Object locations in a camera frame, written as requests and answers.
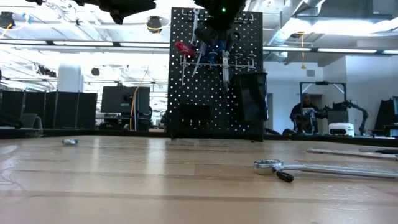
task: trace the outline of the ceiling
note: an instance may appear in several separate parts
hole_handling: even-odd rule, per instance
[[[285,0],[252,0],[247,1],[247,9],[263,13],[264,42],[270,40],[280,28],[280,12],[284,8]],[[70,0],[48,0],[47,4],[37,6],[25,0],[0,0],[0,11],[14,13],[16,26],[7,31],[5,39],[30,40],[91,40],[91,41],[120,41],[120,42],[157,42],[168,43],[170,39],[171,7],[198,7],[192,0],[157,0],[157,8],[125,18],[122,26],[113,22],[109,13],[103,12],[97,6],[86,4],[78,6]],[[163,30],[159,34],[152,34],[147,30],[146,22],[149,16],[161,16]],[[314,46],[314,47],[389,47],[398,49],[398,30],[388,37],[352,37],[344,35],[308,34],[301,39],[289,38],[286,45]],[[308,54],[306,62],[326,62],[330,54]],[[85,80],[102,80],[107,83],[86,83],[86,91],[101,93],[102,86],[115,85],[115,80],[134,85],[143,79],[144,83],[156,82],[152,87],[151,105],[165,110],[169,56],[167,52],[152,49],[136,52],[110,52],[97,50],[96,52],[82,51],[69,47],[67,50],[35,49],[16,50],[7,49],[0,45],[0,67],[5,77],[40,78],[36,74],[34,64],[45,65],[57,70],[60,62],[77,60],[84,62],[83,73]],[[302,54],[291,52],[284,59],[286,64],[301,62]],[[101,75],[93,76],[91,69],[100,68]],[[53,90],[56,82],[20,83],[8,81],[9,86],[28,85],[37,90]]]

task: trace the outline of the red-handled tool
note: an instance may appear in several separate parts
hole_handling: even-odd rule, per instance
[[[191,57],[195,56],[195,52],[190,45],[184,44],[183,42],[176,42],[174,46],[185,55],[189,55]]]

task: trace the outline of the black pegboard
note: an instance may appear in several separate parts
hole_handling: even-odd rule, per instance
[[[201,10],[198,26],[206,17],[208,17],[208,13]],[[231,31],[239,32],[241,40],[230,52],[229,64],[250,65],[250,68],[231,66],[229,69],[230,78],[233,74],[247,73],[250,75],[250,73],[263,72],[262,13],[244,12],[239,14]],[[222,67],[210,68],[210,66],[204,65],[198,68],[194,75],[195,65],[190,64],[185,68],[183,67],[183,54],[174,47],[174,43],[181,41],[189,44],[192,39],[192,32],[192,9],[173,7],[170,30],[167,132],[176,137],[197,136],[200,138],[204,136],[211,138],[212,136],[225,136],[231,139],[262,139],[263,121],[247,122],[236,119],[239,105],[237,96],[234,94],[233,78],[228,92],[224,94],[222,85],[220,85]],[[199,51],[199,46],[200,43],[198,43],[196,51]],[[195,54],[195,57],[186,57],[186,62],[196,63],[197,57],[198,54]],[[221,57],[215,59],[216,64],[222,64]],[[206,124],[188,123],[188,125],[182,125],[178,110],[180,104],[210,105],[213,108],[213,119]]]

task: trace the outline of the desk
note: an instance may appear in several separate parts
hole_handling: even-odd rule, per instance
[[[385,167],[395,162],[306,154],[328,142],[116,136],[0,140],[0,223],[396,223],[397,181],[252,171],[257,159]]]

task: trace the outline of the man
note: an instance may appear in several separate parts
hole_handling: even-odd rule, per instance
[[[290,119],[294,123],[294,130],[301,133],[317,133],[318,124],[315,118],[322,117],[317,113],[319,108],[311,103],[311,97],[308,93],[303,93],[303,113],[300,103],[297,103],[290,113]]]

